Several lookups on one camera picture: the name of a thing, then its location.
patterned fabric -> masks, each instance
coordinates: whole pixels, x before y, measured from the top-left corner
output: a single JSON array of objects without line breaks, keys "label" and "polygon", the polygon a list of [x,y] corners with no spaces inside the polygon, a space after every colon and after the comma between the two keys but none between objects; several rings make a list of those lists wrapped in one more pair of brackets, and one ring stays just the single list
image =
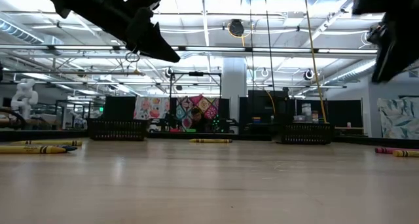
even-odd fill
[{"label": "patterned fabric", "polygon": [[169,108],[169,98],[137,96],[134,119],[163,119]]},{"label": "patterned fabric", "polygon": [[218,114],[218,98],[205,98],[202,95],[177,99],[176,116],[181,119],[183,129],[192,125],[191,110],[199,107],[205,118],[211,120]]},{"label": "patterned fabric", "polygon": [[419,140],[419,99],[378,99],[384,138]]}]

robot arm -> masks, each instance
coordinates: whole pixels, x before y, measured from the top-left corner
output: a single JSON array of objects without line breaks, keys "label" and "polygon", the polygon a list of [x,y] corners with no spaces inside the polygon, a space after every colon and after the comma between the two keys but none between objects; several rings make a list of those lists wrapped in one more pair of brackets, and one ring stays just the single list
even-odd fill
[{"label": "robot arm", "polygon": [[56,12],[67,18],[74,11],[126,43],[132,52],[178,62],[180,57],[163,39],[158,23],[151,23],[152,10],[160,0],[51,0]]}]

white column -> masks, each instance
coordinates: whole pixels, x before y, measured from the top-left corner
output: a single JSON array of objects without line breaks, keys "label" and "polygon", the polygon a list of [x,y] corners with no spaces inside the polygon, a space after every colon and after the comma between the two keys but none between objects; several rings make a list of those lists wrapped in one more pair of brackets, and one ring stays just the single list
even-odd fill
[{"label": "white column", "polygon": [[224,58],[221,96],[230,99],[230,118],[239,120],[238,97],[246,97],[247,65],[244,58]]}]

ceiling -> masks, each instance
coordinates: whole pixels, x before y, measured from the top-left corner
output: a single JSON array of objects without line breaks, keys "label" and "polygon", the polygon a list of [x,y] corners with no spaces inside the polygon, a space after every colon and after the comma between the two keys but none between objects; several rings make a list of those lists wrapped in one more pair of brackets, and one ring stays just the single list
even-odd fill
[{"label": "ceiling", "polygon": [[[352,16],[352,0],[308,0],[308,4],[314,48],[375,49],[373,45],[366,42],[365,33],[370,26],[380,21],[382,15]],[[70,15],[67,19],[61,18],[55,13],[54,5],[49,0],[0,0],[0,11],[30,33],[40,36],[51,35],[61,40],[63,45],[123,45],[112,35],[104,33],[100,28],[76,14]],[[308,19],[303,16],[305,12],[304,0],[267,0],[266,4],[264,0],[252,0],[251,4],[249,0],[161,0],[160,6],[155,10],[153,22],[159,22],[163,38],[171,46],[310,48]],[[243,40],[233,37],[227,31],[227,26],[232,19],[242,20],[245,34],[249,34]],[[29,44],[5,32],[0,32],[0,41],[4,44]],[[164,72],[169,67],[185,73],[190,71],[220,73],[223,67],[228,67],[223,65],[223,58],[228,56],[216,52],[179,51],[182,59],[176,64],[146,58],[142,58],[136,64],[130,64],[121,57],[124,55],[123,51],[106,52],[108,53],[106,58],[90,59],[58,58],[37,50],[3,49],[2,51],[2,59],[8,58],[9,54],[14,54],[14,61],[20,58],[31,60],[32,64],[21,66],[19,70],[44,71],[59,66],[57,71],[85,69],[86,71],[116,73],[122,70],[133,71],[137,68],[146,74],[145,77],[113,75],[112,81],[115,82],[165,83],[168,80],[164,77]],[[103,53],[103,51],[94,50],[84,52]],[[76,54],[77,51],[63,50],[62,53],[65,56],[65,54]],[[242,58],[246,59],[249,69],[247,73],[249,84],[252,83],[251,71],[255,71],[256,84],[272,84],[269,55],[252,57],[251,54],[247,54]],[[326,79],[360,60],[373,58],[374,56],[345,58],[330,54],[324,58],[316,58],[316,66],[320,79]],[[291,54],[272,57],[272,69],[275,84],[314,83],[303,79],[303,73],[307,69],[313,69],[313,61],[309,54],[303,57]],[[269,73],[267,77],[262,75],[265,70]],[[87,77],[51,75],[50,77],[53,79],[65,77],[67,81],[98,80],[94,75]],[[186,75],[178,83],[213,83],[213,79]],[[168,91],[168,86],[157,88],[151,85],[127,85],[127,87],[130,88],[128,94],[153,95],[163,94],[163,90]],[[100,86],[96,90],[103,92],[107,89]],[[187,91],[212,94],[218,90],[218,86],[211,85],[194,86]]]}]

person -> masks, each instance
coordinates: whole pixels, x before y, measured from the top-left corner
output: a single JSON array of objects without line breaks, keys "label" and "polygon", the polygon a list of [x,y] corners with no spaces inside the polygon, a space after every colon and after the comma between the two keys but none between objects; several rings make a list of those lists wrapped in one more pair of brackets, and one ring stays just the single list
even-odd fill
[{"label": "person", "polygon": [[190,129],[195,129],[196,132],[207,132],[209,129],[209,122],[205,118],[204,114],[202,113],[201,109],[195,107],[191,111],[192,113],[192,125]]}]

